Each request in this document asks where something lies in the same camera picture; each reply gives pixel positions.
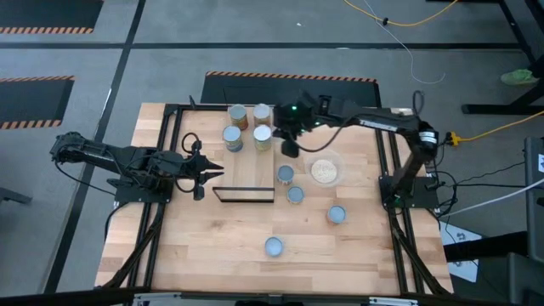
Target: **black platform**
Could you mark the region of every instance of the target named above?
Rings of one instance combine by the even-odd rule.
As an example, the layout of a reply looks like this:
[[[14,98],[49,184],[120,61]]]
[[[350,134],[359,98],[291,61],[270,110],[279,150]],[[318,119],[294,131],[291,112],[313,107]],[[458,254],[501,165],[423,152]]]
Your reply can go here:
[[[0,79],[0,129],[58,127],[73,84],[74,76]]]
[[[2,0],[2,34],[88,34],[93,32],[102,0]]]
[[[206,74],[201,103],[278,105],[295,100],[301,90],[315,97],[326,94],[338,99],[351,99],[365,107],[382,107],[375,79],[227,71],[209,71]]]

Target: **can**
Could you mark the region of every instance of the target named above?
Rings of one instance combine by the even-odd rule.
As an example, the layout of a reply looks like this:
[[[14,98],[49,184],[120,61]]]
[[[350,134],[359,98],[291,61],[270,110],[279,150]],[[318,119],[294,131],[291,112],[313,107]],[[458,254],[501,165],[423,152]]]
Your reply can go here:
[[[291,204],[300,204],[303,202],[304,200],[304,191],[302,188],[300,187],[291,187],[288,191],[287,191],[287,200],[291,203]]]
[[[329,208],[329,212],[326,217],[333,224],[340,224],[346,219],[346,209],[344,207],[335,205]]]
[[[241,130],[235,126],[228,126],[223,130],[223,140],[227,150],[236,153],[244,146],[241,141]]]
[[[295,176],[295,171],[287,165],[281,166],[278,169],[278,181],[283,185],[292,183],[292,178]]]
[[[255,147],[257,150],[266,151],[272,147],[272,131],[269,126],[260,125],[253,131]]]
[[[255,127],[261,124],[270,125],[270,106],[258,104],[253,107],[253,122]]]
[[[242,131],[247,128],[247,113],[244,105],[232,105],[229,109],[229,116],[232,125],[237,126]]]
[[[266,254],[271,257],[278,257],[283,252],[283,242],[278,237],[270,237],[264,243]]]

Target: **hazard tape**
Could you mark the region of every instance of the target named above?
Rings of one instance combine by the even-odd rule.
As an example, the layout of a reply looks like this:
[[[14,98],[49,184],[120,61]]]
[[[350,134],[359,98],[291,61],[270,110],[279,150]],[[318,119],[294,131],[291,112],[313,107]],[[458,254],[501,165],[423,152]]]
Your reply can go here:
[[[75,76],[37,76],[37,77],[12,77],[0,78],[0,82],[29,82],[29,81],[57,81],[70,80],[75,81]],[[62,120],[31,120],[21,122],[0,122],[0,129],[16,128],[54,128],[58,127]]]
[[[87,27],[0,27],[0,34],[90,34]]]
[[[2,122],[0,129],[16,129],[16,128],[54,128],[58,127],[62,120],[32,120],[22,122]]]
[[[70,80],[75,81],[75,76],[38,76],[38,77],[12,77],[0,78],[0,82],[28,82],[28,81],[57,81]]]
[[[271,77],[271,78],[288,78],[288,79],[304,79],[304,80],[323,80],[323,81],[349,81],[349,82],[373,82],[377,83],[376,79],[367,77],[350,77],[350,76],[310,76],[310,75],[288,75],[281,73],[255,73],[255,72],[228,72],[228,71],[209,71],[206,76],[222,76],[222,77]]]

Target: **gray floor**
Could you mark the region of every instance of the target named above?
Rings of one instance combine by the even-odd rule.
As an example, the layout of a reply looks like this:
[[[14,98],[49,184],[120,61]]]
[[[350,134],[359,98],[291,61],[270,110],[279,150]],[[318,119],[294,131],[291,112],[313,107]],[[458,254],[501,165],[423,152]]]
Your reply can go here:
[[[136,0],[105,2],[94,34],[0,35],[0,42],[104,42],[122,43],[136,8]],[[353,0],[364,7],[364,2]],[[391,20],[413,21],[444,7],[443,3],[412,0],[371,0],[379,14]],[[516,19],[531,45],[542,41],[528,12],[516,4]],[[495,4],[456,4],[436,21],[415,28],[390,28],[405,43],[513,43],[501,10]],[[393,43],[394,40],[363,14],[342,0],[256,2],[251,0],[148,1],[136,35],[138,43]],[[1,77],[75,75],[65,120],[61,127],[0,132],[0,185],[33,196],[30,205],[4,202],[0,206],[0,296],[40,292],[76,185],[56,172],[48,150],[54,136],[78,131],[92,138],[119,60],[120,50],[1,50]],[[441,133],[455,131],[469,137],[518,120],[517,116],[465,116],[465,103],[506,104],[527,88],[509,88],[498,81],[505,71],[528,61],[519,51],[412,51],[417,77],[443,82],[423,85],[410,73],[410,56],[404,50],[325,49],[156,49],[130,54],[105,142],[130,144],[143,102],[184,103],[191,94],[200,98],[206,71],[265,71],[372,77],[380,85],[385,107],[411,105],[411,93],[422,89],[427,104],[422,113]],[[440,169],[458,179],[493,171],[523,160],[523,139],[541,136],[541,119],[513,127],[478,142],[446,148]],[[66,166],[78,175],[81,166]],[[109,189],[95,171],[92,183]],[[523,184],[523,168],[481,182]],[[511,190],[473,188],[460,190],[459,207],[503,195]],[[99,264],[105,217],[112,198],[90,190],[77,226],[60,291],[89,289]],[[460,214],[451,223],[483,235],[524,230],[524,199],[504,201],[473,213]],[[497,263],[482,263],[486,274]],[[487,284],[469,286],[455,280],[466,296],[497,298]]]

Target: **wooden table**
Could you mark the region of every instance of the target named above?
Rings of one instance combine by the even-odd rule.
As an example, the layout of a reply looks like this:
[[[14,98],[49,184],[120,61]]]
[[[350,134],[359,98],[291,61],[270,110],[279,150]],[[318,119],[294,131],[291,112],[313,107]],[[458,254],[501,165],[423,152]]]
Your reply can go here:
[[[143,104],[132,145],[155,146],[164,104]],[[223,164],[225,124],[221,111],[184,111],[180,138],[195,132],[203,143],[202,154]],[[314,148],[335,129],[321,127],[305,134],[300,143]],[[389,155],[389,171],[392,159]],[[409,155],[398,139],[401,161]],[[192,194],[177,190],[167,204],[153,290],[197,292],[282,292],[333,295],[397,295],[399,287],[387,214],[382,208],[377,178],[380,164],[375,132],[347,127],[331,144],[344,160],[343,181],[333,188],[320,188],[304,173],[307,154],[290,159],[280,153],[276,140],[275,168],[291,164],[294,184],[306,198],[300,205],[286,200],[288,187],[275,183],[275,203],[221,203],[212,193],[221,177],[206,183],[206,197],[193,201]],[[328,208],[338,204],[348,211],[344,224],[326,221]],[[143,205],[131,203],[111,220],[96,285],[107,282],[134,248]],[[452,291],[436,220],[425,210],[411,209],[419,255],[446,289]],[[267,257],[265,240],[279,236],[284,252]],[[405,255],[408,284],[414,291],[410,260]],[[142,284],[147,257],[140,263],[137,284]]]

